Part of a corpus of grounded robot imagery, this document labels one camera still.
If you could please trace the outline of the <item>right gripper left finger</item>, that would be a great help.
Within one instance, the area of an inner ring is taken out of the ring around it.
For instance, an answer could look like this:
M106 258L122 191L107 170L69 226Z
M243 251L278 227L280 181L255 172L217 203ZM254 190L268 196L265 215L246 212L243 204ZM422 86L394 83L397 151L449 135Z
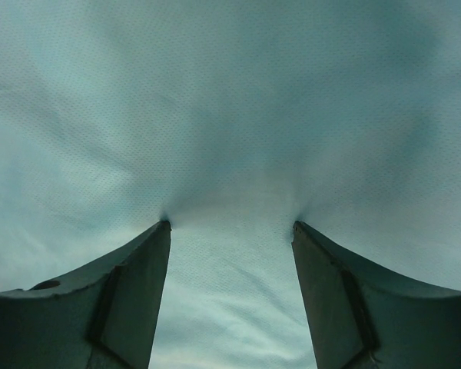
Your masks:
M171 247L160 221L29 290L0 292L0 368L146 368Z

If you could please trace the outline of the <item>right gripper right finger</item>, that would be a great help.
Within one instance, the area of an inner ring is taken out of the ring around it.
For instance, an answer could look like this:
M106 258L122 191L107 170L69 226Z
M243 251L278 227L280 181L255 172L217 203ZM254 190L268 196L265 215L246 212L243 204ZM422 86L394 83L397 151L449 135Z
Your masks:
M409 278L294 223L319 368L461 368L461 291Z

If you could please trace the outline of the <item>teal t shirt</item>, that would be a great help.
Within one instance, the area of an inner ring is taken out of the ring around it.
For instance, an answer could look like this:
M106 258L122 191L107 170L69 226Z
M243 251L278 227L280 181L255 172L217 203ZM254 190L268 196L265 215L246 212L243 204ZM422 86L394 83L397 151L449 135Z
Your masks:
M461 1L0 1L0 291L162 218L152 368L312 368L293 223L461 291Z

